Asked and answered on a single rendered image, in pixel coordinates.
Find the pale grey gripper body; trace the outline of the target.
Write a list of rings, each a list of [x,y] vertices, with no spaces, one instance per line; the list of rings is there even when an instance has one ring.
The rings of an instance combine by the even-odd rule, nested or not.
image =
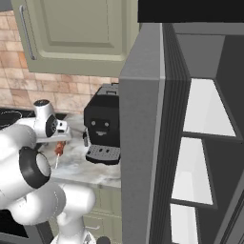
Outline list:
[[[36,140],[37,143],[51,143],[58,141],[70,141],[72,139],[71,130],[67,130],[66,132],[56,132],[51,137],[40,137]]]

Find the brown kebab skewer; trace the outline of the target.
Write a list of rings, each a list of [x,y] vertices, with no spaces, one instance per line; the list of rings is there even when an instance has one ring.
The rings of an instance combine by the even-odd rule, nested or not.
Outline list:
[[[55,146],[55,150],[54,150],[56,154],[55,166],[58,166],[59,157],[63,154],[65,145],[66,145],[65,141],[59,141]]]

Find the grey fridge with white shelves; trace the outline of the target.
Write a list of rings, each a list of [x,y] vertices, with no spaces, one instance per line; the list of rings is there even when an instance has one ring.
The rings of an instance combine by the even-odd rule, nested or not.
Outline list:
[[[242,244],[244,35],[163,27],[173,244]]]

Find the black panel above fridge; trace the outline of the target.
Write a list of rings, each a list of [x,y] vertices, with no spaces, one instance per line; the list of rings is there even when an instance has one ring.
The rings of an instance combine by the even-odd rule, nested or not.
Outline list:
[[[139,23],[244,23],[244,0],[138,0]]]

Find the black oven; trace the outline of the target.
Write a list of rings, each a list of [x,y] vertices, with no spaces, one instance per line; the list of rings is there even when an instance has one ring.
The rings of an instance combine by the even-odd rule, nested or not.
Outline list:
[[[51,244],[49,222],[33,226],[16,223],[8,210],[0,211],[0,244]]]

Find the olive green drawer front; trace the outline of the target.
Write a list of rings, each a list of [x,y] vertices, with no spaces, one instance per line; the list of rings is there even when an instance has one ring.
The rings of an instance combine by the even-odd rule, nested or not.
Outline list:
[[[96,201],[92,211],[84,215],[85,225],[101,226],[98,231],[89,230],[95,238],[107,236],[112,244],[122,244],[121,190],[94,184],[86,187],[94,190]]]

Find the grey freezer door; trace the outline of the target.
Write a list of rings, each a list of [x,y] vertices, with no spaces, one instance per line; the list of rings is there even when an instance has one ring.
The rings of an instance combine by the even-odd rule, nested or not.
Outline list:
[[[173,25],[143,24],[119,76],[122,244],[173,244],[170,203],[190,85]]]

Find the black hob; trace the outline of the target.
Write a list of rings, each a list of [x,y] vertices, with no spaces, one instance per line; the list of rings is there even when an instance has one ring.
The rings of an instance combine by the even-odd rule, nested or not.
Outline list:
[[[50,104],[43,107],[36,106],[33,111],[0,109],[0,130],[11,125],[28,126],[46,137],[56,132],[64,133],[69,130],[68,123],[57,118]]]

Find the black coffee machine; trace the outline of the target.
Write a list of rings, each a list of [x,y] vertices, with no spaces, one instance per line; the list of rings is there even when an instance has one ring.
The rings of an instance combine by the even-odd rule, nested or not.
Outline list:
[[[120,161],[118,84],[103,84],[84,110],[83,141],[91,163],[116,165]]]

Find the olive green cupboard door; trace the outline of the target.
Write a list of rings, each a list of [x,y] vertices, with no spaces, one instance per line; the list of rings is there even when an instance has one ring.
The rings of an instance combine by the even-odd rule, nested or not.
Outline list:
[[[11,0],[31,72],[117,77],[139,33],[138,0]],[[19,7],[24,16],[31,60]]]

